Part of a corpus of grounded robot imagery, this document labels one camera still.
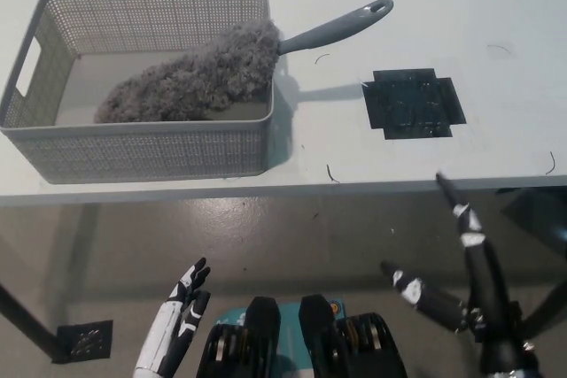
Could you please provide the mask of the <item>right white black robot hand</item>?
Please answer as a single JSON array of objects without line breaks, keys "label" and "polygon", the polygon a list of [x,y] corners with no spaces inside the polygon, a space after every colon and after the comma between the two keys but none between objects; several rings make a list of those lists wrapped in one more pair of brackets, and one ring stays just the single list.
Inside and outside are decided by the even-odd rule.
[{"label": "right white black robot hand", "polygon": [[436,181],[456,219],[470,296],[463,302],[396,264],[381,270],[412,308],[459,334],[469,330],[481,345],[479,369],[485,377],[541,377],[539,361],[521,330],[521,309],[509,298],[500,262],[470,203],[442,173]]}]

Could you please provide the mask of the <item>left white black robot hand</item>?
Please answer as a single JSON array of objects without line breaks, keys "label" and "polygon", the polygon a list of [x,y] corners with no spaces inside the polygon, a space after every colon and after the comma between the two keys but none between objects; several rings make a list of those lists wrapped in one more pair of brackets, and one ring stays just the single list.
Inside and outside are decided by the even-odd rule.
[{"label": "left white black robot hand", "polygon": [[160,306],[138,356],[135,377],[173,377],[197,333],[211,294],[201,286],[211,272],[201,258]]}]

